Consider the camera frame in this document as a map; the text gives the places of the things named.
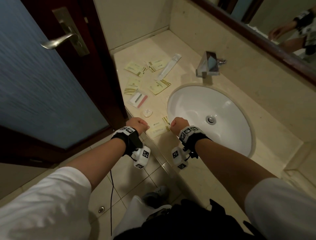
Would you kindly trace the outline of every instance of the hand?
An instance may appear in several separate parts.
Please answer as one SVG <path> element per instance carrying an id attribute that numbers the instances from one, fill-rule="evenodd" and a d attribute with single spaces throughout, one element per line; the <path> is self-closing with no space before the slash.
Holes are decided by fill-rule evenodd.
<path id="1" fill-rule="evenodd" d="M 174 135 L 178 136 L 180 131 L 188 126 L 190 126 L 188 120 L 176 117 L 170 124 L 170 131 L 172 131 Z"/>
<path id="2" fill-rule="evenodd" d="M 140 117 L 132 117 L 126 122 L 126 126 L 135 128 L 140 136 L 144 131 L 149 129 L 148 123 L 142 120 Z"/>
<path id="3" fill-rule="evenodd" d="M 276 40 L 283 34 L 295 29 L 297 25 L 296 21 L 292 21 L 286 25 L 279 26 L 269 32 L 269 40 Z"/>

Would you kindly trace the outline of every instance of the frosted glass panel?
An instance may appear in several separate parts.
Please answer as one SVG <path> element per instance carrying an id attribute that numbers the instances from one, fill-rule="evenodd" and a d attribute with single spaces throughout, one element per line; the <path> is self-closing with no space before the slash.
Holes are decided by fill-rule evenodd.
<path id="1" fill-rule="evenodd" d="M 68 148 L 108 126 L 19 0 L 0 1 L 0 125 Z"/>

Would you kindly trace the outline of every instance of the door handle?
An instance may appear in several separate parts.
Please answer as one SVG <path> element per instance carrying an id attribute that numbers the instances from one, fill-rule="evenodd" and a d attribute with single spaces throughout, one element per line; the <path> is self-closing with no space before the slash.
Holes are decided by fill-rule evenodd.
<path id="1" fill-rule="evenodd" d="M 44 48 L 47 49 L 55 49 L 57 48 L 60 44 L 66 42 L 67 40 L 74 40 L 75 42 L 78 42 L 79 36 L 76 33 L 67 33 L 64 36 L 61 36 L 59 38 L 47 41 L 47 42 L 42 42 L 41 45 Z"/>
<path id="2" fill-rule="evenodd" d="M 58 20 L 60 26 L 65 32 L 65 35 L 49 40 L 47 42 L 42 42 L 41 46 L 46 49 L 55 49 L 59 45 L 63 44 L 66 41 L 70 41 L 74 49 L 77 51 L 80 57 L 83 57 L 89 54 L 89 50 L 81 37 L 75 22 L 72 20 L 66 7 L 61 7 L 58 9 L 52 10 L 56 19 Z"/>

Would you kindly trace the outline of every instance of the white sleeve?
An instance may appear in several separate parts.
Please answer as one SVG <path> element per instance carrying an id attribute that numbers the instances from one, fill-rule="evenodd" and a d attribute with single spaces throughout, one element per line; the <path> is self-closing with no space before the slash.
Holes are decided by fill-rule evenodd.
<path id="1" fill-rule="evenodd" d="M 0 239 L 88 239 L 91 184 L 62 167 L 0 208 Z"/>
<path id="2" fill-rule="evenodd" d="M 316 200 L 281 179 L 258 183 L 245 199 L 245 210 L 267 239 L 316 239 Z"/>

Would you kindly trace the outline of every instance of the black pants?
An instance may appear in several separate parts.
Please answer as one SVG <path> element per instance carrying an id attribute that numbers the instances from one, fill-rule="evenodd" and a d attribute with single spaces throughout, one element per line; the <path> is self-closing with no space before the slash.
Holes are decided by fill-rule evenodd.
<path id="1" fill-rule="evenodd" d="M 244 222 L 254 235 L 245 233 L 217 202 L 210 199 L 210 204 L 212 210 L 208 211 L 183 199 L 181 205 L 154 213 L 141 227 L 127 230 L 114 239 L 264 239 L 250 223 Z"/>

